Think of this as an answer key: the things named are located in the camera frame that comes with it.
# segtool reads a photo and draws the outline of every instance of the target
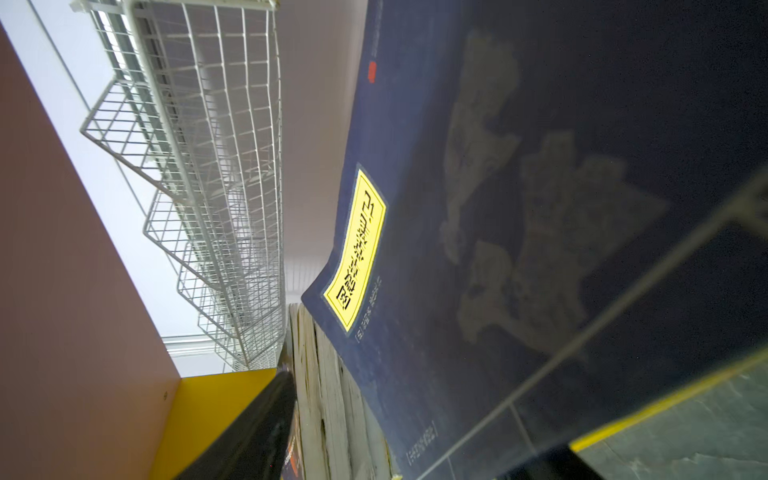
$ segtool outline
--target pink wall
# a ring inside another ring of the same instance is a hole
[[[178,374],[4,31],[0,60],[0,477],[146,478]]]

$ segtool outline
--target white wire basket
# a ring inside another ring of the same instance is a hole
[[[276,3],[81,2],[114,80],[81,132],[157,188],[144,234],[235,370],[285,334]]]

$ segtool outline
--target yellow panel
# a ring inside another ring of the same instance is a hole
[[[365,172],[358,170],[339,269],[324,293],[347,332],[366,294],[385,215],[384,200]]]
[[[275,369],[181,379],[150,480],[181,473],[275,377]]]

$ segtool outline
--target black object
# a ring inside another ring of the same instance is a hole
[[[533,458],[497,480],[602,480],[567,445]]]
[[[177,480],[278,480],[288,445],[296,385],[278,372],[266,388]]]

